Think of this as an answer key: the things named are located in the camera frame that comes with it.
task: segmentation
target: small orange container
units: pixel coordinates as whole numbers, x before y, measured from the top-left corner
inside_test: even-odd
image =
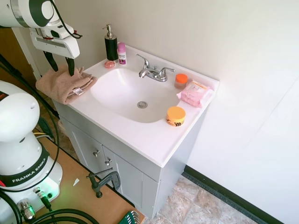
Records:
[[[166,121],[171,126],[181,126],[185,121],[186,112],[179,106],[172,106],[167,111]]]
[[[177,74],[176,76],[176,81],[174,82],[174,86],[179,90],[183,90],[187,86],[187,82],[188,82],[188,76],[183,73],[180,73]]]

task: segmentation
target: gray cabinet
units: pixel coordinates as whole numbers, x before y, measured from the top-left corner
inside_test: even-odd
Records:
[[[184,171],[204,115],[196,122],[165,167],[159,167],[67,105],[54,102],[80,162],[93,172],[113,167],[119,192],[147,217],[154,217]]]
[[[120,174],[120,193],[130,200],[137,209],[142,207],[142,172],[103,146],[106,161]]]
[[[67,120],[61,118],[61,121],[80,162],[94,173],[108,169],[105,164],[106,159],[102,145]],[[105,175],[107,173],[99,174],[98,176],[103,178]]]

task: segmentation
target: towel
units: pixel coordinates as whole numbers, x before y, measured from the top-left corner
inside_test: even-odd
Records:
[[[61,104],[69,104],[98,80],[83,70],[84,67],[80,70],[75,68],[74,75],[70,76],[67,64],[61,65],[56,72],[50,69],[36,82],[36,88]]]

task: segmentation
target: wooden table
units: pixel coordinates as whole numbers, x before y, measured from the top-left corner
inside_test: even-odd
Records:
[[[41,138],[40,142],[54,159],[57,146],[47,138]],[[53,210],[78,209],[94,217],[100,224],[117,224],[128,211],[136,210],[107,186],[101,188],[103,197],[97,198],[91,188],[90,180],[86,179],[89,172],[63,150],[60,150],[57,161],[62,167],[63,177],[60,183],[60,194],[51,202]],[[79,182],[73,186],[76,179],[79,179]],[[139,220],[142,223],[144,215],[138,210],[136,211],[139,213]],[[36,216],[39,217],[47,212],[48,210],[43,207],[36,213]]]

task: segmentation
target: black soap dispenser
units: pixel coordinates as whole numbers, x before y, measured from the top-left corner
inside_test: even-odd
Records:
[[[111,24],[107,24],[103,29],[106,28],[108,30],[108,33],[105,36],[107,59],[109,61],[115,61],[118,59],[117,37],[111,32]]]

